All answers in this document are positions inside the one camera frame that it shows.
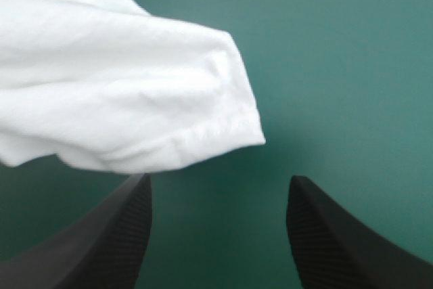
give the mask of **textured black surface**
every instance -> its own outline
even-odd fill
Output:
[[[431,264],[364,226],[306,177],[290,183],[287,229],[306,289],[433,288]]]
[[[150,181],[141,182],[113,228],[68,289],[131,289],[137,281],[152,226]]]
[[[0,288],[133,289],[152,226],[150,178],[129,177],[80,221],[0,266]]]

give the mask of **green surface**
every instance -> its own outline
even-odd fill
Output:
[[[155,175],[138,288],[293,288],[288,181],[308,175],[433,262],[433,0],[136,0],[228,30],[268,143]],[[0,168],[0,257],[83,215],[122,179],[55,158]]]

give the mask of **teal background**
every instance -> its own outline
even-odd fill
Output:
[[[285,229],[293,174],[433,261],[433,0],[136,1],[233,35],[267,136],[154,175],[137,288],[300,288]],[[73,222],[123,178],[53,157],[0,167],[0,259]]]

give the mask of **black object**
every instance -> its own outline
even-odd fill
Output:
[[[51,239],[0,265],[1,289],[132,289],[152,226],[147,175],[129,177]]]
[[[306,289],[433,288],[433,265],[367,228],[306,177],[290,182],[287,230]]]

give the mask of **fabric fold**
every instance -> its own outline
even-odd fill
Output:
[[[231,36],[133,0],[0,0],[0,160],[117,173],[265,142]]]

